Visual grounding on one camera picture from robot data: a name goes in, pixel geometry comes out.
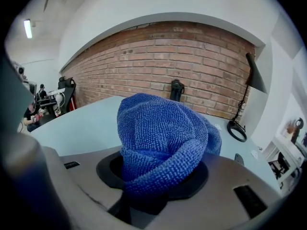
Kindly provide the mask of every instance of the black vent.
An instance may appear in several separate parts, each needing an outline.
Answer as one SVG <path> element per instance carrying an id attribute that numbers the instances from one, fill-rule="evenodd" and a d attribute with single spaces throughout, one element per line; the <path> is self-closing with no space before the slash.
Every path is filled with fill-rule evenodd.
<path id="1" fill-rule="evenodd" d="M 267 206 L 249 186 L 239 186 L 234 189 L 234 192 L 251 219 L 267 209 Z"/>
<path id="2" fill-rule="evenodd" d="M 65 163 L 64 166 L 66 169 L 71 169 L 73 167 L 76 167 L 80 165 L 78 162 L 74 161 L 74 162 L 69 162 L 69 163 Z"/>

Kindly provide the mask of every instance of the black desk lamp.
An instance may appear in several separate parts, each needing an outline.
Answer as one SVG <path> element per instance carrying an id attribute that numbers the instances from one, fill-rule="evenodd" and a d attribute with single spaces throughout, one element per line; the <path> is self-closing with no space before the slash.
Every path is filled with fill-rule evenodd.
<path id="1" fill-rule="evenodd" d="M 228 132 L 231 134 L 232 137 L 234 137 L 235 139 L 241 141 L 241 142 L 245 142 L 247 140 L 247 136 L 245 134 L 245 126 L 242 127 L 237 121 L 236 118 L 239 116 L 239 113 L 242 109 L 242 105 L 245 102 L 245 97 L 246 97 L 246 93 L 248 91 L 248 87 L 252 87 L 255 88 L 261 92 L 267 93 L 262 77 L 257 69 L 256 63 L 253 59 L 253 56 L 250 53 L 246 54 L 246 58 L 248 60 L 248 64 L 250 66 L 250 73 L 249 73 L 249 77 L 246 81 L 246 89 L 243 95 L 242 100 L 239 102 L 238 105 L 238 111 L 236 112 L 236 115 L 228 122 L 227 124 L 227 130 Z M 243 138 L 237 137 L 233 132 L 232 129 L 236 130 L 237 132 L 239 132 Z"/>

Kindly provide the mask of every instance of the red brick wall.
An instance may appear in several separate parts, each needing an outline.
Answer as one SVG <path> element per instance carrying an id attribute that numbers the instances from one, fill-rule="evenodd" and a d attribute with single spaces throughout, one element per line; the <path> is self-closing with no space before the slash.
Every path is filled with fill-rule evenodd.
<path id="1" fill-rule="evenodd" d="M 169 98 L 170 83 L 185 85 L 181 101 L 193 110 L 231 118 L 241 100 L 254 46 L 222 29 L 189 22 L 130 28 L 91 46 L 62 72 L 74 77 L 77 106 L 144 92 Z"/>

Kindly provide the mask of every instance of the ceiling light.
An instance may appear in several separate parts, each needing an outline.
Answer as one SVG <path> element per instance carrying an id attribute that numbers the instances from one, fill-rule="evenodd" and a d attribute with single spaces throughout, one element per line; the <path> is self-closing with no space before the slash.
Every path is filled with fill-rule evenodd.
<path id="1" fill-rule="evenodd" d="M 31 22 L 30 22 L 30 20 L 25 20 L 24 21 L 24 29 L 25 29 L 25 33 L 27 34 L 27 38 L 32 38 Z"/>

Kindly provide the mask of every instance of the lamp base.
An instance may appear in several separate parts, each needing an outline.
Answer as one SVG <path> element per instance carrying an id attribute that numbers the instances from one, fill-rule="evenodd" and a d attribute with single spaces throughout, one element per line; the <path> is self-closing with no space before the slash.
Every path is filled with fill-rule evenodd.
<path id="1" fill-rule="evenodd" d="M 240 138 L 240 137 L 237 137 L 233 132 L 232 132 L 232 129 L 233 130 L 236 130 L 237 132 L 239 132 L 243 138 Z M 231 134 L 231 136 L 235 139 L 237 139 L 238 141 L 241 141 L 241 142 L 246 142 L 246 140 L 248 139 L 247 135 L 245 134 L 245 130 L 244 128 L 239 124 L 237 123 L 236 121 L 234 120 L 230 120 L 227 124 L 227 130 L 228 132 Z"/>

